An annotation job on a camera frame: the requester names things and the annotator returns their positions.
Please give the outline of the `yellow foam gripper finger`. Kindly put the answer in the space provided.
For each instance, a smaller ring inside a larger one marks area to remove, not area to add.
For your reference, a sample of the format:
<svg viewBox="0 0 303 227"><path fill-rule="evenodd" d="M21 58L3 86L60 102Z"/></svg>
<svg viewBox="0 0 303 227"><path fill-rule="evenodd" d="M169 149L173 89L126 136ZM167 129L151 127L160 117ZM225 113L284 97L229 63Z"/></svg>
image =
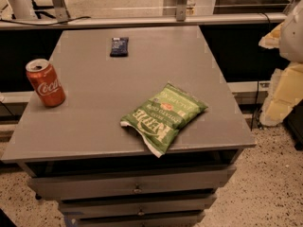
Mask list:
<svg viewBox="0 0 303 227"><path fill-rule="evenodd" d="M258 45L266 49L279 48L282 26L283 23L280 23L268 34L263 36L258 42Z"/></svg>
<svg viewBox="0 0 303 227"><path fill-rule="evenodd" d="M261 107L259 122L268 127L278 125L302 99L303 64L291 62L284 70L276 69Z"/></svg>

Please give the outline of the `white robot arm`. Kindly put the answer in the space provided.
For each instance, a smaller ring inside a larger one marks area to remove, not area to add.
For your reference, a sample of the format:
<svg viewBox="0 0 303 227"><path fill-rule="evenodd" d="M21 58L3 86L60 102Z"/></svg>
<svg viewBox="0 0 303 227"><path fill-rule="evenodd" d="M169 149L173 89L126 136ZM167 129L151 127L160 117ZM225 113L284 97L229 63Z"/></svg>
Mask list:
<svg viewBox="0 0 303 227"><path fill-rule="evenodd" d="M290 62L284 70L274 71L268 96L261 107L260 123L273 127L303 99L303 0L289 12L284 22L262 37L258 45L277 48L279 55Z"/></svg>

